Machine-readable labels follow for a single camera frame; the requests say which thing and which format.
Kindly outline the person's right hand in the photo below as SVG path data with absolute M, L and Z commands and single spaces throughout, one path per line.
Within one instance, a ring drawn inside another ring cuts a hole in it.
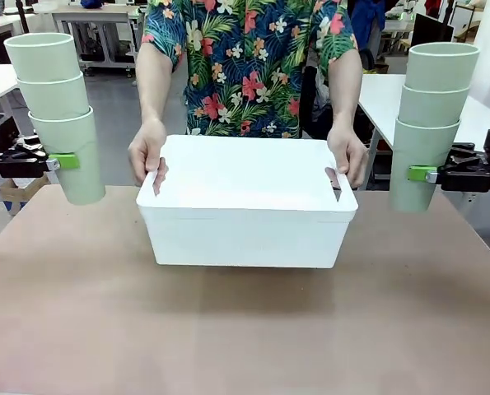
M 161 148 L 166 142 L 166 129 L 158 118 L 147 118 L 134 136 L 128 147 L 128 157 L 133 176 L 141 186 L 148 173 L 156 172 L 153 190 L 157 195 L 161 184 L 166 179 L 168 166 L 161 155 Z

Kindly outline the person's left hand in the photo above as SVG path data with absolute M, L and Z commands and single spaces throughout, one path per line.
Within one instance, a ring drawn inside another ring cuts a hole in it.
M 347 177 L 355 189 L 362 186 L 368 150 L 358 138 L 349 121 L 335 120 L 327 136 L 327 144 L 334 155 L 336 172 Z

